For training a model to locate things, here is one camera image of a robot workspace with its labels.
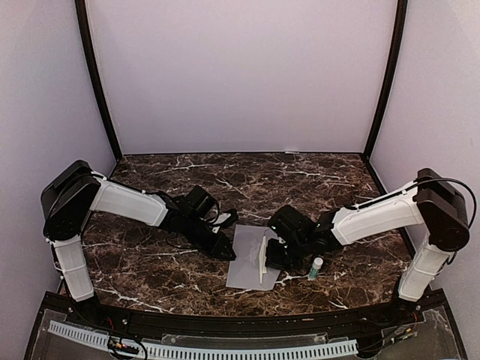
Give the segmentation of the small circuit board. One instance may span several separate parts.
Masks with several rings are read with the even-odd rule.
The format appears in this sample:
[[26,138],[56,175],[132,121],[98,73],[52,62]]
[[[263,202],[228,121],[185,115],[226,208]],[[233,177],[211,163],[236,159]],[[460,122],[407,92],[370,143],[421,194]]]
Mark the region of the small circuit board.
[[116,355],[137,356],[140,353],[136,346],[126,343],[121,337],[109,337],[106,346],[108,350]]

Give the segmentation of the right black frame post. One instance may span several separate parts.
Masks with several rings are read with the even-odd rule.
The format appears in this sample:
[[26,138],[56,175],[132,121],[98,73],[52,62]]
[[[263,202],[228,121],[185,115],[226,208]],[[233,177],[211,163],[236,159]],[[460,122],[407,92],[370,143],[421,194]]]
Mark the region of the right black frame post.
[[383,123],[386,108],[389,102],[389,96],[391,94],[392,85],[395,78],[395,72],[398,64],[398,58],[401,51],[401,43],[404,34],[404,26],[407,18],[407,0],[398,0],[394,26],[392,30],[391,43],[388,51],[388,58],[385,66],[385,73],[383,76],[382,86],[379,93],[376,109],[373,115],[372,124],[367,137],[367,142],[364,147],[363,156],[366,161],[370,161],[374,152],[375,145],[377,143],[380,129]]

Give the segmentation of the left black frame post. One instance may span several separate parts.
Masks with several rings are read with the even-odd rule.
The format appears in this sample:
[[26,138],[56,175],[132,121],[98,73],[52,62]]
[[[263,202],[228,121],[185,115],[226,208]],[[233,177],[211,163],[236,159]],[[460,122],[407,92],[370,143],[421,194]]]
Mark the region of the left black frame post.
[[109,147],[112,150],[113,157],[116,162],[123,158],[119,140],[113,125],[113,120],[107,105],[107,99],[101,81],[98,63],[95,57],[92,34],[89,25],[89,16],[87,14],[87,3],[84,0],[75,0],[76,18],[79,27],[79,33],[82,41],[82,48],[85,62],[88,69],[88,75],[91,81],[91,87],[94,92],[97,108],[100,113],[103,129],[105,130]]

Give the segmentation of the black frame post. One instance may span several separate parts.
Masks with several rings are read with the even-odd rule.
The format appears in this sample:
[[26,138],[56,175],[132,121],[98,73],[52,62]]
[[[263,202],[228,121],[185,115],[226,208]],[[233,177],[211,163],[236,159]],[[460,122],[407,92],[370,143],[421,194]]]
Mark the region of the black frame post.
[[366,161],[370,161],[374,152],[375,145],[377,143],[380,129],[383,123],[386,108],[389,102],[389,96],[391,94],[392,85],[395,78],[395,72],[398,64],[398,58],[401,51],[401,43],[404,34],[404,26],[407,18],[407,0],[398,0],[394,26],[392,30],[391,43],[388,51],[388,58],[385,66],[385,73],[383,76],[382,86],[379,93],[376,109],[373,115],[372,124],[367,137],[367,142],[364,147],[363,156]]
[[89,25],[89,16],[87,14],[87,3],[84,0],[75,0],[76,18],[79,27],[79,33],[82,41],[82,48],[85,62],[88,69],[88,75],[91,81],[91,87],[94,92],[97,108],[100,113],[103,129],[105,130],[109,147],[112,150],[113,157],[116,162],[123,158],[119,140],[113,125],[113,120],[107,105],[107,99],[101,81],[98,63],[95,57],[92,34]]

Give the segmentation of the grey envelope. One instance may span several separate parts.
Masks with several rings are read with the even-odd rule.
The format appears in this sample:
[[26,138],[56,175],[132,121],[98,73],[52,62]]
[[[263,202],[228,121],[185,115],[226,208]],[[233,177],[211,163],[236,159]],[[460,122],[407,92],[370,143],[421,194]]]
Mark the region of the grey envelope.
[[236,225],[233,250],[236,259],[229,263],[226,287],[240,290],[270,291],[274,288],[280,270],[267,268],[260,275],[260,248],[263,239],[276,239],[268,227]]

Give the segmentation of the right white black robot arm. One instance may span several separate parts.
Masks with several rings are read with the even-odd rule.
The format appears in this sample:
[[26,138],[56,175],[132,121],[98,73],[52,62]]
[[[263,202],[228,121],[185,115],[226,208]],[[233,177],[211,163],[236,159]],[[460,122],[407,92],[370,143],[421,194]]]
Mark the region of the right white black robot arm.
[[397,190],[324,212],[316,221],[285,205],[268,220],[275,237],[264,241],[259,259],[266,267],[298,271],[307,257],[321,257],[390,230],[425,225],[426,238],[400,277],[397,297],[382,310],[382,318],[397,326],[411,314],[411,302],[424,295],[431,281],[470,240],[477,211],[467,211],[458,186],[469,189],[462,181],[424,168]]

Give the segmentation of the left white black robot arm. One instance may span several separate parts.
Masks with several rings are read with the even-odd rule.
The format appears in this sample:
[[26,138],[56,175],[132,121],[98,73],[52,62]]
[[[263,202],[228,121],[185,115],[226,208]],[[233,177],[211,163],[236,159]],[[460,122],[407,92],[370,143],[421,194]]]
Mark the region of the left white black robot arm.
[[101,326],[106,320],[105,309],[92,299],[95,290],[82,247],[83,228],[93,213],[179,234],[216,260],[236,259],[233,242],[224,230],[239,219],[238,212],[234,208],[221,211],[219,202],[200,186],[180,196],[137,190],[108,179],[84,160],[76,160],[42,190],[40,204],[43,236],[70,297],[79,302],[77,316],[90,327]]

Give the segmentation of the black front rail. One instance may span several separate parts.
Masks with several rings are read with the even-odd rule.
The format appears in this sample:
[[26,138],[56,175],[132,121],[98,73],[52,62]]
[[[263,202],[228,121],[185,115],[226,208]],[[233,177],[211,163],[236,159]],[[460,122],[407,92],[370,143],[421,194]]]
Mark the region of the black front rail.
[[100,312],[113,321],[114,330],[138,338],[164,335],[225,338],[275,337],[326,333],[329,337],[375,335],[383,327],[411,323],[409,311],[389,303],[293,316],[215,317],[128,310],[102,304]]

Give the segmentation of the green glue stick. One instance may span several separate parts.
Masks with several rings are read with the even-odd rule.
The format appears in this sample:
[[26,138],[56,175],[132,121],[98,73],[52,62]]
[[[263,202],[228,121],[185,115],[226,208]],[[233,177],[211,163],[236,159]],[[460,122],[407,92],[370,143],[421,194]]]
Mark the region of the green glue stick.
[[321,257],[316,257],[310,267],[308,272],[307,279],[309,281],[314,281],[317,279],[320,269],[323,267],[323,259]]

